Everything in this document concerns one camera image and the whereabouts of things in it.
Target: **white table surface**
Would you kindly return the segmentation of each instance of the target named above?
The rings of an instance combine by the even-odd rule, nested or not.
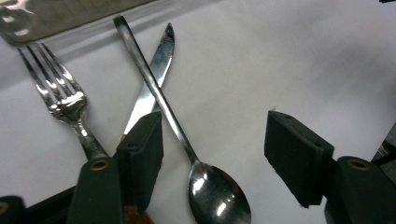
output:
[[[252,223],[325,223],[326,200],[302,208],[264,157],[268,110],[299,119],[335,159],[370,160],[396,120],[396,3],[168,0],[125,15],[148,61],[172,22],[164,93],[199,158],[239,183]],[[45,42],[87,93],[89,126],[112,155],[142,78],[106,22],[99,35],[81,28]],[[29,206],[75,185],[86,158],[3,39],[0,55],[0,195]],[[194,223],[190,162],[166,119],[163,143],[148,212],[160,224]]]

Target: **silverware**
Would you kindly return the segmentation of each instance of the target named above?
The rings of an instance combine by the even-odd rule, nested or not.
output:
[[[145,79],[151,93],[184,147],[192,169],[189,181],[191,211],[198,223],[250,223],[248,200],[238,184],[219,168],[199,161],[181,129],[123,17],[114,19],[120,36]]]
[[[44,44],[27,46],[27,50],[37,67],[33,67],[22,50],[18,49],[51,115],[74,129],[89,161],[107,157],[105,150],[86,126],[88,101],[82,88]],[[45,82],[39,78],[40,73]]]
[[[168,23],[165,31],[163,32],[163,37],[161,38],[160,45],[158,46],[154,57],[149,65],[151,72],[154,74],[158,85],[161,87],[163,81],[165,80],[166,73],[168,71],[169,65],[172,62],[173,53],[175,49],[175,34],[171,23]],[[148,85],[143,82],[142,87],[139,92],[139,96],[134,104],[134,109],[129,118],[128,124],[123,133],[123,137],[131,131],[132,127],[137,123],[137,121],[150,113],[155,106],[155,99],[149,91]]]
[[[37,67],[29,63],[21,49],[19,52],[49,112],[73,127],[89,160],[81,168],[67,223],[123,223],[118,164],[86,127],[88,100],[84,91],[44,44],[27,46],[27,50]]]

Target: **fork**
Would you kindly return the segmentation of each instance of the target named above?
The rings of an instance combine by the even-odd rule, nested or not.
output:
[[[51,115],[74,129],[89,161],[108,157],[86,126],[88,100],[82,88],[46,45],[26,48],[31,57],[21,49],[18,51]]]

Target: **spoon handle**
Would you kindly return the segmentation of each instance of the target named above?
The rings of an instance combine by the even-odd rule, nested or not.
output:
[[[154,96],[157,104],[160,106],[161,110],[165,114],[166,118],[169,121],[173,131],[175,132],[177,139],[180,141],[181,145],[186,150],[186,153],[190,159],[191,164],[195,164],[199,161],[197,155],[195,154],[192,146],[187,139],[186,134],[184,134],[183,130],[181,129],[180,124],[178,123],[175,114],[173,113],[170,105],[165,99],[161,88],[159,87],[157,81],[152,75],[151,70],[149,69],[149,65],[146,62],[145,57],[143,56],[142,51],[140,50],[139,46],[137,45],[136,40],[134,39],[134,35],[129,28],[128,23],[126,20],[119,16],[114,19],[114,24],[116,25],[117,30],[124,42],[126,49],[130,53],[134,63],[136,64],[137,68],[140,71],[140,74],[143,76],[148,88],[150,89],[152,95]]]

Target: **spoon bowl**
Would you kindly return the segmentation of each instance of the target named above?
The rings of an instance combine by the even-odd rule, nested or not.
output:
[[[224,171],[196,162],[190,172],[189,201],[198,223],[250,223],[244,192]]]

